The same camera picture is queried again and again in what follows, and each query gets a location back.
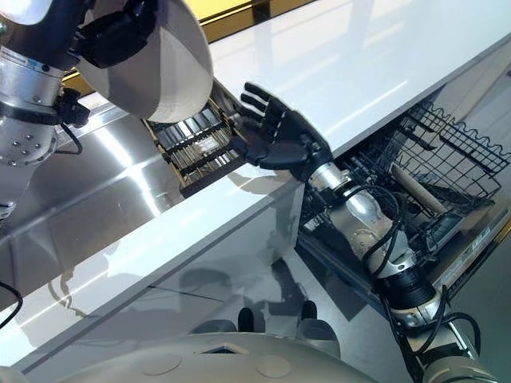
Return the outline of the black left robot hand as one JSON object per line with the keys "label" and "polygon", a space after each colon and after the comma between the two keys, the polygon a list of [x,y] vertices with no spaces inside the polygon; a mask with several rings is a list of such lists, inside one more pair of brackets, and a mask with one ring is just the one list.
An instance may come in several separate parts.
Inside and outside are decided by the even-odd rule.
{"label": "black left robot hand", "polygon": [[81,59],[100,68],[144,48],[156,26],[157,1],[104,1],[106,14],[85,23],[98,1],[2,1],[1,45],[60,70]]}

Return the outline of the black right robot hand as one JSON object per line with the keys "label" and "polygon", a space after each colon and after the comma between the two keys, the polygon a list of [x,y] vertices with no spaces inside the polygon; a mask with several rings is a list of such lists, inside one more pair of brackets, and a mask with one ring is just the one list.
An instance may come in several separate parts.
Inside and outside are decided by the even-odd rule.
{"label": "black right robot hand", "polygon": [[287,170],[307,182],[320,166],[334,160],[330,145],[297,110],[252,82],[240,95],[239,133],[229,145],[249,164]]}

